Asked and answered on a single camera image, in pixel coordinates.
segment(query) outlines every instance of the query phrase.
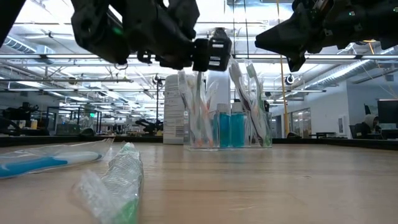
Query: ceiling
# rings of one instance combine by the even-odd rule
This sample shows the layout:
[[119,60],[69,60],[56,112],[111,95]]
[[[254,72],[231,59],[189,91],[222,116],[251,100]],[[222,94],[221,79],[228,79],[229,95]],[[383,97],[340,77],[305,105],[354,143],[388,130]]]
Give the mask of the ceiling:
[[[291,2],[289,0],[281,1],[278,8],[275,1],[247,0],[246,5],[243,1],[232,2],[230,0],[214,1],[214,0],[197,0],[200,10],[200,17],[195,26],[197,37],[206,37],[216,27],[224,27],[233,40],[234,54],[273,54],[262,49],[257,49],[254,45],[255,36],[278,23],[278,19],[288,19],[291,14]],[[77,46],[70,18],[73,14],[73,7],[70,0],[27,0],[21,13],[19,14],[9,36],[22,42],[32,49],[37,49],[43,45],[52,50],[54,54],[89,54],[89,52]],[[21,54],[20,52],[3,45],[0,49],[2,54]],[[354,45],[350,49],[338,50],[336,47],[327,47],[322,50],[321,54],[365,54],[369,52],[369,47]],[[155,104],[155,93],[144,93],[144,90],[155,90],[152,79],[155,74],[165,78],[168,75],[176,74],[176,70],[162,68],[158,65],[148,66],[139,63],[136,59],[129,60],[129,66],[125,70],[120,70],[103,60],[74,60],[67,58],[63,60],[54,60],[54,64],[46,65],[38,63],[34,60],[7,60],[7,63],[17,67],[24,67],[25,72],[31,71],[33,75],[28,76],[27,73],[19,73],[21,77],[43,78],[50,74],[50,78],[67,79],[75,77],[77,79],[112,79],[126,78],[133,82],[91,82],[91,83],[50,83],[49,86],[57,86],[59,88],[87,88],[95,86],[96,88],[109,89],[130,89],[137,91],[126,91],[112,93],[112,96],[98,96],[98,93],[82,94],[69,93],[73,96],[87,97],[89,100],[96,102],[104,101],[107,98],[115,99],[116,102],[127,101],[130,105],[138,103],[144,106],[144,103]],[[281,88],[281,66],[278,61],[268,63],[268,61],[256,60],[254,62],[255,69],[259,74],[259,79],[263,82],[264,88],[278,90]],[[316,78],[322,73],[336,67],[336,63],[306,63],[299,72],[293,73],[295,77],[300,77],[301,82],[307,82]],[[283,63],[282,69],[284,75],[290,74],[289,66]],[[186,68],[187,73],[192,73],[191,68]],[[56,92],[63,98],[68,96],[67,93]],[[81,103],[81,101],[69,99],[73,102]],[[153,111],[147,110],[142,115],[153,115]]]

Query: small plastic bottle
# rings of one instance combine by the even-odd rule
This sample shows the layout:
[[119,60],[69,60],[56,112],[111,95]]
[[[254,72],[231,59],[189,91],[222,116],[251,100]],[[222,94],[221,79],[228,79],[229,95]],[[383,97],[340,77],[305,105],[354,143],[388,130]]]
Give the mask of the small plastic bottle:
[[218,137],[220,141],[220,147],[229,147],[231,144],[231,117],[230,117],[230,108],[228,108],[227,104],[219,103],[217,104],[217,111],[219,114],[218,120]]
[[244,146],[244,113],[241,102],[234,102],[232,104],[231,114],[231,144],[233,147]]

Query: plastic wrapper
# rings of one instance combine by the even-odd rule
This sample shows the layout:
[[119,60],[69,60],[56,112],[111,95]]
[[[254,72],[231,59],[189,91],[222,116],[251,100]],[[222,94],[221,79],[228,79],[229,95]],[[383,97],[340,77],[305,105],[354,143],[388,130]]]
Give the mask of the plastic wrapper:
[[74,196],[102,224],[138,223],[138,208],[144,171],[141,157],[127,143],[108,163],[109,169],[99,177],[86,171],[73,188]]
[[102,159],[113,139],[72,146],[58,145],[0,154],[0,179]]

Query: wall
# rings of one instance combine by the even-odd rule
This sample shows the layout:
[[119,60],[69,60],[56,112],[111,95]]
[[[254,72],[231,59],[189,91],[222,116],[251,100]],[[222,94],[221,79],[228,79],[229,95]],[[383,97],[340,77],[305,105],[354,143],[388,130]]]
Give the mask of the wall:
[[46,111],[48,106],[59,106],[59,101],[60,98],[35,92],[28,92],[27,96],[21,96],[20,93],[0,93],[0,109],[18,108],[22,106],[22,102],[29,102],[31,105],[38,105],[39,110]]
[[[346,116],[344,137],[350,138],[349,131],[349,109],[346,82],[341,82],[336,87],[326,88],[326,93],[310,93],[304,101],[288,102],[287,112],[293,112],[310,108],[312,133],[335,132],[338,133],[338,118]],[[284,107],[271,108],[273,116],[282,115]]]
[[388,84],[390,86],[388,86],[387,82],[383,81],[382,78],[357,85],[348,82],[349,123],[351,125],[364,121],[364,104],[369,106],[372,113],[377,114],[377,101],[379,99],[394,99],[390,94],[392,91],[398,95],[398,82],[389,82]]

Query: wooden table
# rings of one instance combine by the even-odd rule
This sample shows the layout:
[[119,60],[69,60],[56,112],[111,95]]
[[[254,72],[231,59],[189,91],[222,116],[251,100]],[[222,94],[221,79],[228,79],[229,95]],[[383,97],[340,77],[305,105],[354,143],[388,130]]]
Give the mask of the wooden table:
[[[190,152],[136,144],[141,223],[349,223],[398,220],[398,152],[323,145]],[[0,223],[94,223],[68,194],[94,163],[0,180]]]

